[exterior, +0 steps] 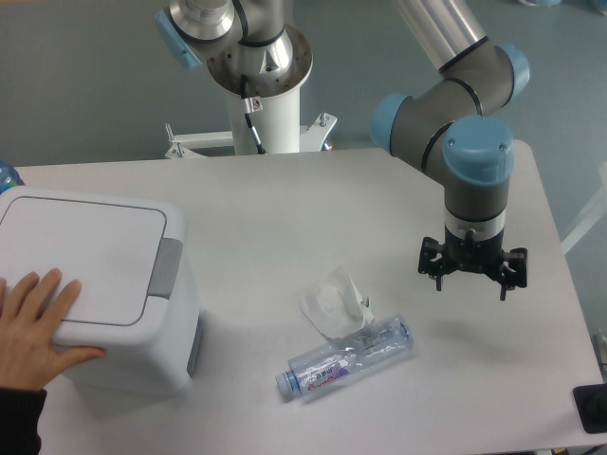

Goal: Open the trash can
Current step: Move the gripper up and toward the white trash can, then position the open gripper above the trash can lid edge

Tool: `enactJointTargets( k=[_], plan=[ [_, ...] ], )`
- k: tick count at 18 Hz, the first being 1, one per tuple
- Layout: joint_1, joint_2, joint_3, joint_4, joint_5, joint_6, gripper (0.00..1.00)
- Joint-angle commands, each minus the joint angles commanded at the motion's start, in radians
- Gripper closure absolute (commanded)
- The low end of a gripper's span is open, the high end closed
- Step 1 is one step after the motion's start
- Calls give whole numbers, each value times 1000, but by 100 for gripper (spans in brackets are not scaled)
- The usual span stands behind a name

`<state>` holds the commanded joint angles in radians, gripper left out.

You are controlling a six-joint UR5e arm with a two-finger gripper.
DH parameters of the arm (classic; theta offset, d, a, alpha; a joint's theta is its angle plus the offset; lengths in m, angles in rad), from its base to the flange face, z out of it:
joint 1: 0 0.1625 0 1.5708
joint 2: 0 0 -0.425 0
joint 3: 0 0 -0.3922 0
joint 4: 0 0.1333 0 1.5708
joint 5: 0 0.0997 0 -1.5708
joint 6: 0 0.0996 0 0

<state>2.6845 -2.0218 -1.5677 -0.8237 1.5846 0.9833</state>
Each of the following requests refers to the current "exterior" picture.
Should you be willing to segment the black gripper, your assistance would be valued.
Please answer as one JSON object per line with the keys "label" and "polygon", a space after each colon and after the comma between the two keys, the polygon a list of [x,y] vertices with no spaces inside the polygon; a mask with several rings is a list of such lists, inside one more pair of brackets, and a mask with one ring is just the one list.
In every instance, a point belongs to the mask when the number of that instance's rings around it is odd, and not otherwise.
{"label": "black gripper", "polygon": [[435,281],[442,290],[443,277],[454,271],[490,275],[500,284],[500,300],[508,291],[527,288],[527,254],[525,247],[503,250],[504,231],[485,240],[474,234],[460,237],[445,227],[445,244],[431,237],[422,240],[417,271]]}

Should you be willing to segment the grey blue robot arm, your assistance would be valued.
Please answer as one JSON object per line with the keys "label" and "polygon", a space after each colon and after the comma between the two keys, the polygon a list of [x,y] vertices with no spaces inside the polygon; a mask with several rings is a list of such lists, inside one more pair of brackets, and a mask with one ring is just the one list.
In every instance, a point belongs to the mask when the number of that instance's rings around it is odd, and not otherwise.
{"label": "grey blue robot arm", "polygon": [[[435,281],[463,271],[503,291],[526,287],[526,249],[503,247],[514,140],[494,114],[527,86],[528,61],[493,44],[463,1],[396,8],[441,77],[417,98],[386,97],[371,122],[376,145],[444,189],[445,238],[423,240],[418,270]],[[313,56],[283,2],[172,1],[155,22],[182,65],[205,65],[227,93],[237,154],[302,150],[300,89]]]}

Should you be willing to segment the black sleeve forearm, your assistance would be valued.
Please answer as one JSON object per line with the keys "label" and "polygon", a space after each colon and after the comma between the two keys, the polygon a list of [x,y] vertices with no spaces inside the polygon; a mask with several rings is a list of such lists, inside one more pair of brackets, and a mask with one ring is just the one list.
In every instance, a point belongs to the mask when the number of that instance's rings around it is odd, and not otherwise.
{"label": "black sleeve forearm", "polygon": [[1,453],[40,453],[38,423],[46,402],[46,390],[1,389]]}

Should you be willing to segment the bare human hand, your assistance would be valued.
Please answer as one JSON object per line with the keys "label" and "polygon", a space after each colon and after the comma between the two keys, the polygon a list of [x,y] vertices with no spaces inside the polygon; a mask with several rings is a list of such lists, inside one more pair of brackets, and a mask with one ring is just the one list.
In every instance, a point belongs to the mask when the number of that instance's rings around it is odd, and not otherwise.
{"label": "bare human hand", "polygon": [[61,270],[53,268],[43,277],[30,272],[12,288],[1,281],[3,389],[40,391],[65,371],[106,356],[99,347],[52,347],[55,332],[82,289],[78,280],[59,289],[62,277]]}

